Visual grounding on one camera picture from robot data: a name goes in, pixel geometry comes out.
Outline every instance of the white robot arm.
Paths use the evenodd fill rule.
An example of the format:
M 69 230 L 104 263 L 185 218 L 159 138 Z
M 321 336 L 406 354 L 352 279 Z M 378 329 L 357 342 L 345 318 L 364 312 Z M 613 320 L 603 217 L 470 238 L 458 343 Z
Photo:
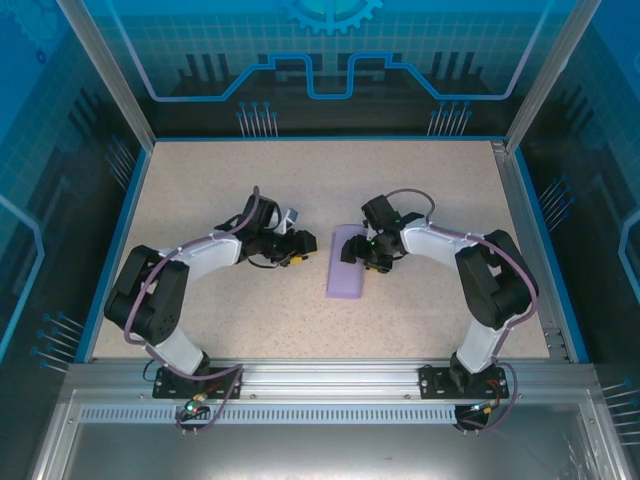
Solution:
M 286 267 L 305 260 L 317 249 L 313 235 L 293 229 L 297 219 L 295 210 L 289 209 L 283 216 L 273 200 L 259 197 L 257 202 L 253 210 L 256 197 L 249 197 L 241 215 L 215 227 L 209 238 L 201 239 L 204 240 L 202 242 L 189 242 L 177 250 L 154 250 L 144 245 L 134 248 L 107 299 L 105 316 L 126 334 L 125 326 L 141 286 L 153 269 L 165 261 L 153 279 L 153 288 L 146 291 L 134 313 L 131 339 L 150 350 L 154 358 L 162 359 L 163 365 L 187 378 L 206 375 L 209 371 L 208 356 L 189 340 L 178 325 L 187 286 L 219 268 L 244 260 L 262 268 Z M 231 230 L 235 230 L 234 225 L 242 221 L 246 221 L 246 225 L 231 234 Z M 250 257 L 257 254 L 269 260 L 270 265 L 253 263 Z
M 489 235 L 461 235 L 437 227 L 424 215 L 404 217 L 381 195 L 362 207 L 367 236 L 356 236 L 345 244 L 342 261 L 357 258 L 365 266 L 388 273 L 393 261 L 405 255 L 423 255 L 458 270 L 471 325 L 462 345 L 451 358 L 451 377 L 462 391 L 473 377 L 492 366 L 506 333 L 531 304 L 526 282 L 495 250 L 515 261 L 537 286 L 511 237 L 501 230 Z

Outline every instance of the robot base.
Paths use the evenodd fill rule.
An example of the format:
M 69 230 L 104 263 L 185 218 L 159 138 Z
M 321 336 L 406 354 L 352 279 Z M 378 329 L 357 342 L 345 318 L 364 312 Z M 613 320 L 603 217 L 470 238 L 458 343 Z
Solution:
M 208 374 L 221 372 L 226 368 L 209 368 Z M 198 372 L 198 375 L 205 375 L 206 372 Z M 207 392 L 207 398 L 209 400 L 222 400 L 227 391 L 231 387 L 231 382 L 235 377 L 235 372 L 225 375 L 224 377 L 216 378 L 210 382 L 193 382 L 190 380 L 184 380 L 165 368 L 159 368 L 156 372 L 156 379 L 153 385 L 153 398 L 159 399 L 189 399 L 198 393 L 203 391 Z M 240 398 L 240 389 L 242 385 L 242 375 L 239 379 L 240 384 L 234 386 L 231 393 L 232 400 Z
M 418 369 L 420 397 L 423 400 L 490 400 L 496 398 L 496 391 L 487 381 L 496 380 L 500 385 L 500 399 L 509 398 L 509 386 L 502 368 L 492 365 L 473 375 L 473 380 L 463 392 L 451 379 L 450 372 L 449 367 L 433 367 L 431 365 L 425 365 Z

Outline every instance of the beige work surface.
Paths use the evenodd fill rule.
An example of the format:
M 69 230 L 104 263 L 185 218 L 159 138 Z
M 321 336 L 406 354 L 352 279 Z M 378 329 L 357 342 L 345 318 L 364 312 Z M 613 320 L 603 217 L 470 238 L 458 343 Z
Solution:
M 317 237 L 318 253 L 275 270 L 243 262 L 195 282 L 180 325 L 212 357 L 448 358 L 471 318 L 457 272 L 410 256 L 388 275 L 365 272 L 360 300 L 326 298 L 334 228 L 360 223 L 371 198 L 414 187 L 436 199 L 439 225 L 514 234 L 489 142 L 161 142 L 122 260 L 139 244 L 171 247 L 208 233 L 242 212 L 254 184 L 299 212 L 296 228 Z M 392 203 L 401 214 L 427 211 L 417 195 Z M 102 323 L 95 357 L 145 355 Z M 510 335 L 502 355 L 548 356 L 537 316 Z

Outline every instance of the enclosure wall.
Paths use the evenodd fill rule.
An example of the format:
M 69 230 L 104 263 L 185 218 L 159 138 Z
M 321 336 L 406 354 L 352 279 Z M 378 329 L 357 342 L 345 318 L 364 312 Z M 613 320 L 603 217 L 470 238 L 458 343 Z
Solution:
M 574 0 L 89 0 L 159 137 L 503 135 Z
M 640 382 L 639 24 L 637 2 L 602 2 L 522 145 L 542 234 L 605 386 Z M 611 399 L 623 404 L 614 414 L 637 406 L 616 393 L 627 395 Z M 621 438 L 633 442 L 635 427 Z
M 0 52 L 0 471 L 9 479 L 25 478 L 37 456 L 144 152 L 55 2 L 2 2 Z

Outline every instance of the purple block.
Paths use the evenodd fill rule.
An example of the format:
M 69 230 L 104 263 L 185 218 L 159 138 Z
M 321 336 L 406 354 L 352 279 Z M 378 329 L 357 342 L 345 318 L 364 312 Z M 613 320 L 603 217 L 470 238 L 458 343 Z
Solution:
M 362 225 L 340 225 L 333 233 L 331 255 L 329 256 L 329 278 L 327 280 L 327 297 L 357 300 L 362 296 L 362 277 L 364 262 L 355 264 L 340 261 L 342 247 L 355 235 L 365 235 Z

